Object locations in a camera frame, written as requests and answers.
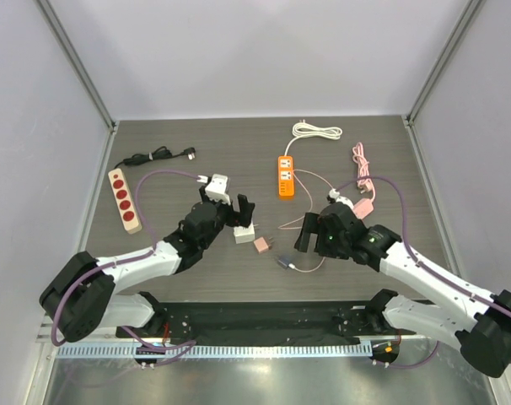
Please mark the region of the beige red power strip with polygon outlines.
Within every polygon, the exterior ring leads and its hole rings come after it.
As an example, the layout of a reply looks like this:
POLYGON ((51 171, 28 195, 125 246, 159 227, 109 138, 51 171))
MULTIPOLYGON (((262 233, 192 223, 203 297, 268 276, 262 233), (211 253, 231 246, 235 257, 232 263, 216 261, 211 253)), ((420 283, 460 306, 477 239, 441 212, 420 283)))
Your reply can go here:
POLYGON ((116 168, 109 171, 108 179, 124 230, 129 235, 139 232, 142 229, 142 224, 122 169, 116 168))

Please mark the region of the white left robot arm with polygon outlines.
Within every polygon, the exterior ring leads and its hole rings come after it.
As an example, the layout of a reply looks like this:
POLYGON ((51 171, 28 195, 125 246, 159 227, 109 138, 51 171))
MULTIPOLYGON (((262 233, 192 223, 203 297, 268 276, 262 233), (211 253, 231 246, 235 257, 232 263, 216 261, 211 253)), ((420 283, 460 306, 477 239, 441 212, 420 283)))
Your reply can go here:
POLYGON ((134 338, 152 338, 164 329, 165 312, 147 292, 123 292, 147 280, 182 273, 202 258, 226 227, 248 228, 255 204, 240 194, 232 204, 225 175, 198 176, 201 200, 171 234, 145 249, 119 256, 73 255, 41 293, 39 303, 51 318, 51 342, 60 347, 95 330, 120 327, 134 338))

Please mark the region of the pink plug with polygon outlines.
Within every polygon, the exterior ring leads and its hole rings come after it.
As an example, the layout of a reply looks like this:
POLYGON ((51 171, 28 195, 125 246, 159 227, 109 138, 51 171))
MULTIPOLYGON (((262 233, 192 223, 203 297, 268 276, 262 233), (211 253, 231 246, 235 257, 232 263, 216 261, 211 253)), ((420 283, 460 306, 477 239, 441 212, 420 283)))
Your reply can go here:
POLYGON ((273 238, 272 237, 259 237, 253 241, 254 247, 258 254, 266 253, 273 248, 273 238))

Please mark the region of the white cube socket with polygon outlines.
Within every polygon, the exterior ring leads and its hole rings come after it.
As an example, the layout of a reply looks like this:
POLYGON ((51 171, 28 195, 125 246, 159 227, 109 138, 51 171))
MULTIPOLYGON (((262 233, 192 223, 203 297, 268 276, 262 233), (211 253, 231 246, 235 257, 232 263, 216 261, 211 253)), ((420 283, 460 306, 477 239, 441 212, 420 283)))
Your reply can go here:
POLYGON ((236 244, 250 243, 256 239, 256 230, 253 223, 247 227, 236 226, 233 228, 233 232, 236 244))

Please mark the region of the grey blue usb charger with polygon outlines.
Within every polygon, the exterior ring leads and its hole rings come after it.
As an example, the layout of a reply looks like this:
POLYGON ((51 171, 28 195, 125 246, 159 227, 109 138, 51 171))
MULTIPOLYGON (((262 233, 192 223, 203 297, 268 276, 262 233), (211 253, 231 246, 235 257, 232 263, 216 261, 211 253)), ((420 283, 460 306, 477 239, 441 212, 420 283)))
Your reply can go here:
POLYGON ((297 267, 293 264, 293 262, 285 256, 277 256, 276 257, 277 264, 284 269, 297 270, 297 267))

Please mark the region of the pink power strip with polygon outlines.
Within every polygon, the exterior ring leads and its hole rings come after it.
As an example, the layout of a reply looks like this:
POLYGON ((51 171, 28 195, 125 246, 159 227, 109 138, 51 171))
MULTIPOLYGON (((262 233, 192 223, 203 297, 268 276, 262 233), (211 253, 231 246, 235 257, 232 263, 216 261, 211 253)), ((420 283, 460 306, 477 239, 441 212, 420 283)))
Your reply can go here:
POLYGON ((353 206, 352 210, 358 219, 365 219, 374 211, 373 201, 369 198, 363 198, 353 206))

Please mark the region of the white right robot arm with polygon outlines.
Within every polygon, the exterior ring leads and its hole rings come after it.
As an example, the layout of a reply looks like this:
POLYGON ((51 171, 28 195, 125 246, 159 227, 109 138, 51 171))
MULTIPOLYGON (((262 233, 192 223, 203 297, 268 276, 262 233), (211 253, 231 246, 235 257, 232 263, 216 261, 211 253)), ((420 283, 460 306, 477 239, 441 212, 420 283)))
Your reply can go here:
POLYGON ((396 232, 366 226, 346 204, 306 213, 295 249, 325 258, 351 259, 416 290, 427 304, 381 290, 366 312, 368 328, 417 332, 457 350, 482 374, 499 378, 511 365, 511 292, 494 294, 455 276, 412 249, 396 232))

